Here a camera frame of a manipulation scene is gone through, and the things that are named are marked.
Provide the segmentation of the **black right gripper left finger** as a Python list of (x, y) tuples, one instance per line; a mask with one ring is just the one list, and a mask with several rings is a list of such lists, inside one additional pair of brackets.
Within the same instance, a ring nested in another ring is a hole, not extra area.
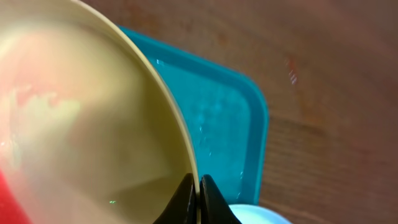
[(193, 174), (186, 174), (164, 211), (154, 224), (195, 224), (197, 222), (196, 191)]

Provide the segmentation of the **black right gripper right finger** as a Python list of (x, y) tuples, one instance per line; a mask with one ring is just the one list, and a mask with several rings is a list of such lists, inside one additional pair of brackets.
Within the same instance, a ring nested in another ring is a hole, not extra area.
[(200, 181), (200, 210), (202, 224), (241, 224), (208, 174)]

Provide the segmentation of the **yellow plate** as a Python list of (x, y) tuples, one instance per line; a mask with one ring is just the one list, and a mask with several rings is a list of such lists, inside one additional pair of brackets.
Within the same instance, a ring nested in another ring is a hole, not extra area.
[(154, 223), (198, 190), (164, 80), (82, 1), (1, 2), (1, 173), (31, 223)]

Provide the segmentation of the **orange sponge with dark scourer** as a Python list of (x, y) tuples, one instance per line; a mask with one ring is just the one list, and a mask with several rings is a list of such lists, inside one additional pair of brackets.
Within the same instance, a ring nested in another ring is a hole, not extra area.
[(31, 224), (28, 216), (14, 198), (3, 173), (1, 173), (0, 186), (1, 224)]

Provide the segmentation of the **light blue plate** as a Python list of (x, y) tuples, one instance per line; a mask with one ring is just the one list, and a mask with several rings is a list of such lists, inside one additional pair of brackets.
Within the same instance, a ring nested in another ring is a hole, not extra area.
[(282, 215), (264, 207), (234, 204), (229, 208), (242, 224), (292, 224)]

